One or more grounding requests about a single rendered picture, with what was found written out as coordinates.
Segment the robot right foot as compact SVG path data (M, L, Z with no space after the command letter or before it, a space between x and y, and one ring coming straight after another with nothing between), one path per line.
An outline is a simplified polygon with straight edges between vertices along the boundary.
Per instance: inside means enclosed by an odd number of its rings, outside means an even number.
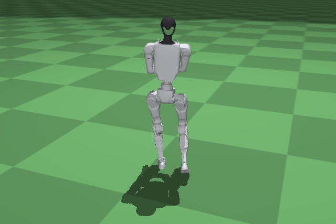
M189 170L189 168L188 168L188 165L187 164L182 164L181 165L181 173L189 173L190 172L190 170Z

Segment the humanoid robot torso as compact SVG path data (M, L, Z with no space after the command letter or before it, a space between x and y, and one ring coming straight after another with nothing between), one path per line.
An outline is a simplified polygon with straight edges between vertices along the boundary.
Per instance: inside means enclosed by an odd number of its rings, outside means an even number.
M172 45L163 45L160 42L158 39L153 48L154 71L158 80L162 80L157 91L157 102L173 104L175 88L172 86L172 81L175 80L180 69L180 43L178 40L173 41L175 44Z

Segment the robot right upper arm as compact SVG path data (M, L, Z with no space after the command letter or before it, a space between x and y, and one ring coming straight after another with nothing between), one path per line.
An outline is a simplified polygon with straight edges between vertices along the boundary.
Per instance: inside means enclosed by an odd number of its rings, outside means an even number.
M180 44L180 49L182 54L179 72L185 72L190 59L191 48L189 44Z

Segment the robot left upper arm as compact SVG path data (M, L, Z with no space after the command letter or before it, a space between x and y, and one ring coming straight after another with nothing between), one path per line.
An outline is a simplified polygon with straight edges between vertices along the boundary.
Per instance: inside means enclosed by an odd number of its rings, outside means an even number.
M153 65L153 48L154 48L155 43L150 42L147 43L144 47L144 54L145 54L145 63L147 67L147 73L149 74L155 74L154 71L154 65Z

